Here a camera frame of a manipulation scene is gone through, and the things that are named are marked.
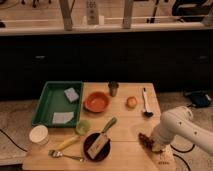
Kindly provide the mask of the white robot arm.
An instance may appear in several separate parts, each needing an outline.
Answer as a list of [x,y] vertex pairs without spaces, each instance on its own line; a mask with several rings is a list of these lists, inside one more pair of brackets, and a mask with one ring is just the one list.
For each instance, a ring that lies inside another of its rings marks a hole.
[[192,123],[193,113],[186,106],[179,106],[163,112],[160,122],[153,128],[151,139],[153,152],[160,152],[169,145],[176,135],[191,141],[213,156],[213,132]]

